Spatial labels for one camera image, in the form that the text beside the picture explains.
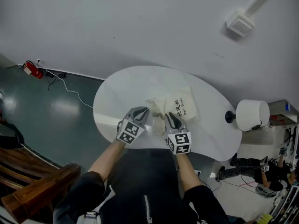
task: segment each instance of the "gray floor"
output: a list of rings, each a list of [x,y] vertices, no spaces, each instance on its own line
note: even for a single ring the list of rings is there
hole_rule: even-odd
[[[100,80],[73,75],[67,75],[65,82],[91,106],[102,84]],[[95,125],[93,109],[82,104],[76,94],[67,92],[62,81],[55,82],[48,91],[45,76],[39,80],[19,67],[0,67],[0,92],[4,96],[0,103],[3,118],[20,130],[29,147],[59,165],[74,162],[84,172],[109,145]],[[214,160],[194,153],[189,158],[206,181]]]

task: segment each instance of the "cloth bag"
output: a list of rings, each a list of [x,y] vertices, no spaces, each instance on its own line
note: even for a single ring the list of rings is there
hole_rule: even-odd
[[[184,121],[196,119],[199,121],[196,103],[190,86],[181,90],[173,91],[163,97],[147,100],[151,104],[152,116],[154,117],[153,131],[156,135],[165,133],[164,115],[172,112]]]

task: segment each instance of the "black sleeve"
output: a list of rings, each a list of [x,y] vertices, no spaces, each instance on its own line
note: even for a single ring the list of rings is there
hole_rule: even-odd
[[[185,192],[184,202],[193,203],[200,220],[209,224],[229,224],[220,203],[213,192],[206,186],[197,186]]]
[[[96,172],[83,174],[54,210],[54,224],[75,224],[79,216],[92,211],[102,201],[105,186]]]
[[[280,182],[271,182],[269,188],[273,191],[281,191],[284,189],[283,185]]]

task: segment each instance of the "black pants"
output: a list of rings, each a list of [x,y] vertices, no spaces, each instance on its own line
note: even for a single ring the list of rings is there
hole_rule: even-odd
[[[255,171],[260,168],[259,159],[238,159],[235,158],[230,163],[235,168],[225,169],[220,173],[221,179],[230,177],[237,177],[239,175],[248,176],[254,178]]]

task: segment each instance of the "white table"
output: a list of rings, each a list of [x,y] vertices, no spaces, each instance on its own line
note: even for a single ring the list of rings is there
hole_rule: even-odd
[[[110,142],[116,137],[117,123],[129,109],[146,106],[147,99],[161,97],[191,86],[200,122],[188,122],[192,135],[191,151],[218,161],[230,159],[238,150],[242,132],[236,122],[225,121],[232,105],[215,88],[203,80],[178,70],[157,66],[135,66],[120,70],[99,87],[93,103],[95,123]],[[149,115],[146,131],[128,148],[168,148],[165,136],[153,133],[154,119]]]

